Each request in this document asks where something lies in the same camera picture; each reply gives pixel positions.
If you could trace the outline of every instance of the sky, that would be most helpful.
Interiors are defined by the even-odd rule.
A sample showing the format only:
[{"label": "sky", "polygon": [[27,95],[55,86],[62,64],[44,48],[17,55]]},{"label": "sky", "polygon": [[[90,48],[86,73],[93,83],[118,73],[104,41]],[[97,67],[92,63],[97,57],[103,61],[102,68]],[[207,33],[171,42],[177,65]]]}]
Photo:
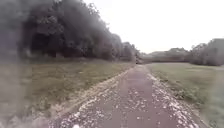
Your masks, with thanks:
[{"label": "sky", "polygon": [[84,0],[94,3],[110,31],[142,52],[224,37],[224,0]]}]

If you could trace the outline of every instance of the gravel path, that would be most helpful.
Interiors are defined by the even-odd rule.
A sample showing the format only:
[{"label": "gravel path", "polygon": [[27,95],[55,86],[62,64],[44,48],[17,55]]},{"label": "gravel path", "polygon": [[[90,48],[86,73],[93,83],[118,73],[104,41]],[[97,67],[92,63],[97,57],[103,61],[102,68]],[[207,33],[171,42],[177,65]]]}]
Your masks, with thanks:
[{"label": "gravel path", "polygon": [[50,124],[50,128],[205,128],[144,66]]}]

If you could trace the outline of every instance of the green grass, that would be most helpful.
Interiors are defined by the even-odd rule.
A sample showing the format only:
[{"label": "green grass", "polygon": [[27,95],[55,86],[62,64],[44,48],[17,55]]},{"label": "green grass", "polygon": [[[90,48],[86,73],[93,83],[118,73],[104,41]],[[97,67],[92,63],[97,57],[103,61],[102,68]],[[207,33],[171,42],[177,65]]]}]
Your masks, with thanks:
[{"label": "green grass", "polygon": [[15,111],[21,116],[45,112],[51,105],[65,102],[71,95],[131,66],[131,63],[102,60],[0,63],[0,111],[4,113],[1,116],[10,113],[12,116]]},{"label": "green grass", "polygon": [[167,82],[174,95],[194,105],[210,126],[224,126],[224,68],[186,63],[148,65],[162,82]]}]

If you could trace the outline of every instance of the foliage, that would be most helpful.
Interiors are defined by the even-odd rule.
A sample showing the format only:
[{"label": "foliage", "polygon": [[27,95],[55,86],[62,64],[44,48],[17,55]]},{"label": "foliage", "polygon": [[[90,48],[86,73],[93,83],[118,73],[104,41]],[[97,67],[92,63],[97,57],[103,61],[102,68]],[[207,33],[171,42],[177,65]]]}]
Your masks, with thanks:
[{"label": "foliage", "polygon": [[224,64],[224,39],[213,39],[199,44],[190,51],[189,62],[198,65],[220,66]]},{"label": "foliage", "polygon": [[22,56],[135,60],[136,48],[109,31],[94,4],[63,0],[33,7],[23,24]]},{"label": "foliage", "polygon": [[145,62],[186,62],[188,51],[184,48],[171,48],[169,51],[153,52],[145,55]]}]

